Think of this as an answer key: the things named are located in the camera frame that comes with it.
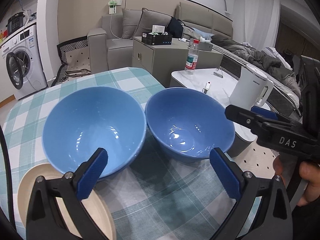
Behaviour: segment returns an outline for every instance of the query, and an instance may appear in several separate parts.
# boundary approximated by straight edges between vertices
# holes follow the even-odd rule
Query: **white electric kettle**
[[[241,68],[240,79],[229,98],[230,104],[247,110],[253,106],[262,107],[272,90],[273,82],[262,71],[247,64]]]

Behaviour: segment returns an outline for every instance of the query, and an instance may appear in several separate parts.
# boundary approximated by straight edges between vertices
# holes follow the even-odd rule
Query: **black appliance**
[[[20,12],[16,13],[8,20],[8,25],[6,25],[8,28],[8,35],[23,27],[23,18],[24,14],[23,12]]]
[[[141,42],[148,45],[171,45],[172,35],[153,35],[142,33]]]

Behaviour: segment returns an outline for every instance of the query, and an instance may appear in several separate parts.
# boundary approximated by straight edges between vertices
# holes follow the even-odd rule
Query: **label sticker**
[[[186,62],[186,68],[190,69],[190,70],[195,69],[197,61],[198,61],[198,56],[188,55],[187,62]]]
[[[34,38],[29,39],[29,47],[32,48],[35,46]]]

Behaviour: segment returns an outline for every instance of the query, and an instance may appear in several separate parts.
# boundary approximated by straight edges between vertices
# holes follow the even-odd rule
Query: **tiled floor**
[[[261,147],[254,141],[233,160],[243,171],[251,171],[259,178],[271,179],[275,174],[272,166],[275,158],[272,150]]]
[[[10,103],[6,104],[5,106],[0,108],[0,125],[3,127],[5,119],[7,118],[8,113],[17,103],[16,100],[11,101]]]

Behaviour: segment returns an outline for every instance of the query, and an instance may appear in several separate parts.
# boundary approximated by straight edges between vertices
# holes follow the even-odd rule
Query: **plaid tablecloth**
[[[91,86],[120,88],[136,98],[143,108],[153,94],[164,89],[147,71],[122,68],[48,88],[13,107],[3,129],[12,169],[16,226],[24,239],[25,228],[17,208],[18,186],[30,168],[48,162],[41,143],[45,120],[65,96]],[[130,167],[113,179],[99,182],[96,189],[112,213],[118,240],[210,239],[235,203],[208,160],[192,165],[169,160],[149,131],[141,153]],[[2,157],[0,200],[7,215]],[[257,199],[242,233],[248,230],[258,205]]]

